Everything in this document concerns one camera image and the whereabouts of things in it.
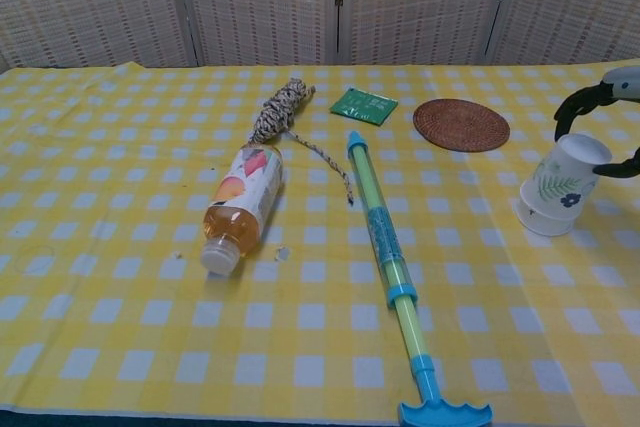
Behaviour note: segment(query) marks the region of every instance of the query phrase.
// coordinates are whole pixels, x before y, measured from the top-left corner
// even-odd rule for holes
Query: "blue nozzle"
[[[349,134],[349,142],[347,142],[347,152],[351,152],[356,145],[362,145],[365,149],[367,146],[367,141],[362,138],[362,136],[356,130],[352,130]]]

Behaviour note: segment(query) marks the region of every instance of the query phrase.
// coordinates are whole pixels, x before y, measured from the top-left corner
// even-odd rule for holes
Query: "rope toy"
[[[353,192],[347,173],[324,150],[304,140],[291,130],[293,117],[296,110],[300,108],[300,103],[309,100],[315,91],[316,88],[314,86],[307,87],[302,80],[291,79],[287,85],[278,90],[273,97],[262,105],[262,111],[253,125],[249,143],[263,144],[282,132],[288,133],[297,142],[316,152],[329,164],[329,167],[340,174],[347,189],[349,205],[353,205]]]

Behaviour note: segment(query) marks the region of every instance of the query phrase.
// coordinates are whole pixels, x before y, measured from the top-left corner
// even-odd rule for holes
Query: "green packet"
[[[331,113],[362,120],[370,124],[382,125],[398,105],[397,100],[370,94],[351,87],[331,107]]]

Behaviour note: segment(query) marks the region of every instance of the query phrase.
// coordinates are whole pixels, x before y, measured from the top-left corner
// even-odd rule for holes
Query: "woven screen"
[[[473,62],[497,0],[353,0],[352,61]]]
[[[511,0],[494,62],[640,57],[640,0]]]
[[[318,64],[325,0],[193,0],[207,65]]]
[[[186,66],[174,0],[0,0],[11,67]]]

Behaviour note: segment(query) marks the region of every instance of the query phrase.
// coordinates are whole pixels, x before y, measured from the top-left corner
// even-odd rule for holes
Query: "plastic bottle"
[[[204,216],[204,267],[229,275],[240,257],[258,244],[281,183],[277,149],[262,144],[240,149]]]

